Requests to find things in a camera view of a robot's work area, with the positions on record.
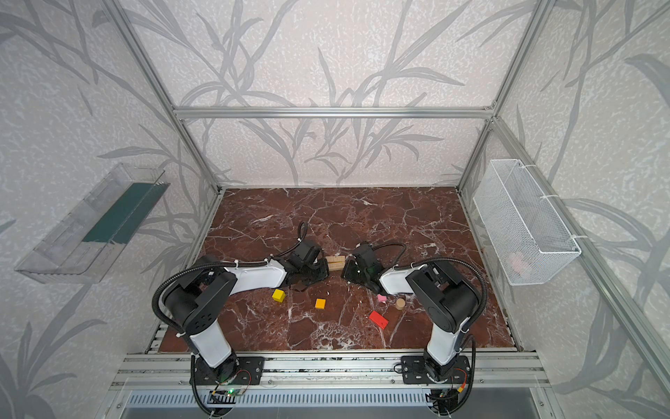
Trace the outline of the natural wood long block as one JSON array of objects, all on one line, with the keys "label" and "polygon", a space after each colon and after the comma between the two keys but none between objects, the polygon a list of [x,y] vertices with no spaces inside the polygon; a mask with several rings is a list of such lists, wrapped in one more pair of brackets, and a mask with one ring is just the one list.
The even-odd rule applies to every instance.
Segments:
[{"label": "natural wood long block", "polygon": [[328,267],[330,271],[342,271],[344,269],[345,263],[344,262],[335,262],[335,263],[329,263]]}]

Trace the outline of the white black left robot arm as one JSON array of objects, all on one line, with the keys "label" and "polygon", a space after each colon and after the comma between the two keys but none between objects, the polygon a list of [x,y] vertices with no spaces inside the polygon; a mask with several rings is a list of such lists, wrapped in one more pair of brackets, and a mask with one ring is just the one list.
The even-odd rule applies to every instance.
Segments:
[{"label": "white black left robot arm", "polygon": [[308,227],[307,222],[300,223],[296,244],[277,255],[254,262],[204,256],[158,286],[152,311],[187,343],[193,376],[208,374],[219,384],[234,380],[242,370],[218,322],[230,296],[256,289],[283,290],[298,282],[310,286],[328,277],[321,246],[306,238]]}]

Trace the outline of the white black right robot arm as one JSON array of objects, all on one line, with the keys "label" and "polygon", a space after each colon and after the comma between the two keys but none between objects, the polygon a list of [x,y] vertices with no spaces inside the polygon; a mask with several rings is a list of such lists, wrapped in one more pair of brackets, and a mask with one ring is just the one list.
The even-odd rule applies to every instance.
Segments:
[{"label": "white black right robot arm", "polygon": [[447,257],[386,267],[376,251],[390,245],[358,245],[345,258],[341,277],[379,295],[415,296],[433,324],[424,350],[425,374],[431,382],[446,382],[466,342],[474,340],[469,330],[488,304],[483,273],[466,261]]}]

